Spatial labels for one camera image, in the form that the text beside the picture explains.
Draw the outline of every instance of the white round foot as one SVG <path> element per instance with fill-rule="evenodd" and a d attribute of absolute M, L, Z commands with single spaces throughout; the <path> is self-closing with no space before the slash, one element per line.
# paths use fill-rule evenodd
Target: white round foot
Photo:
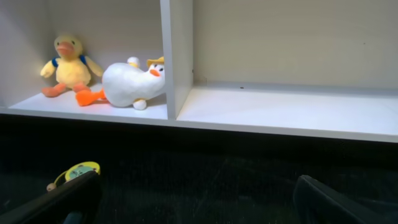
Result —
<path fill-rule="evenodd" d="M 147 108 L 146 100 L 137 100 L 132 105 L 136 110 L 144 110 L 145 108 Z"/>

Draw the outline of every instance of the yellow duck plush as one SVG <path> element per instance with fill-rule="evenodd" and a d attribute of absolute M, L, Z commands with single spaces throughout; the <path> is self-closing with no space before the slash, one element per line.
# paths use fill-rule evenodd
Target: yellow duck plush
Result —
<path fill-rule="evenodd" d="M 57 71 L 58 85 L 43 88 L 42 93 L 46 97 L 56 97 L 67 88 L 71 88 L 74 92 L 90 90 L 87 87 L 91 80 L 88 68 L 99 77 L 102 76 L 104 71 L 90 58 L 82 55 L 83 46 L 81 42 L 76 37 L 63 35 L 55 39 L 54 46 L 60 57 L 47 62 L 40 75 L 48 78 Z"/>

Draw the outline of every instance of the shelf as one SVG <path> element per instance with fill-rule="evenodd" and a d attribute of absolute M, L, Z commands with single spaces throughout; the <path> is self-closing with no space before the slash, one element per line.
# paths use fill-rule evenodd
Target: shelf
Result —
<path fill-rule="evenodd" d="M 101 89 L 100 84 L 96 84 L 91 87 L 93 91 L 99 91 Z M 35 111 L 35 114 L 39 115 L 39 112 L 50 112 L 50 113 L 68 113 L 68 118 L 75 119 L 86 119 L 86 115 L 103 115 L 103 116 L 119 116 L 125 118 L 146 118 L 146 119 L 167 119 L 167 106 L 166 97 L 160 95 L 157 98 L 148 101 L 148 108 L 143 111 L 135 110 L 133 107 L 128 108 L 116 108 L 104 101 L 103 103 L 97 103 L 90 106 L 81 107 L 77 104 L 75 99 L 75 93 L 68 91 L 56 98 L 46 98 L 43 94 L 39 93 L 33 97 L 30 97 L 20 103 L 17 103 L 11 107 L 11 110 L 28 110 Z"/>
<path fill-rule="evenodd" d="M 194 87 L 177 119 L 230 124 L 231 131 L 398 141 L 398 97 L 389 95 Z"/>

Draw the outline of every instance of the white duck's body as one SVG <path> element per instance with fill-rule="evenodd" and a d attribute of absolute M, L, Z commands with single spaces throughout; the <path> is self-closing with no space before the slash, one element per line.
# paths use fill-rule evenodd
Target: white duck's body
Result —
<path fill-rule="evenodd" d="M 106 99 L 118 107 L 132 105 L 137 100 L 149 100 L 163 92 L 164 75 L 155 76 L 127 63 L 114 63 L 103 75 L 103 88 Z"/>

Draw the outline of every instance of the blue backpack strap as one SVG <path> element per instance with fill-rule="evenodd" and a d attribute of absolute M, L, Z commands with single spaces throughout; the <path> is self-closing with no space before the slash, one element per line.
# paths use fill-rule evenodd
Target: blue backpack strap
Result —
<path fill-rule="evenodd" d="M 52 65 L 53 65 L 55 68 L 58 68 L 57 58 L 53 58 L 53 59 L 51 60 L 51 63 L 52 63 Z"/>
<path fill-rule="evenodd" d="M 81 62 L 83 62 L 83 64 L 85 64 L 87 66 L 86 56 L 80 55 L 79 58 L 80 58 Z"/>

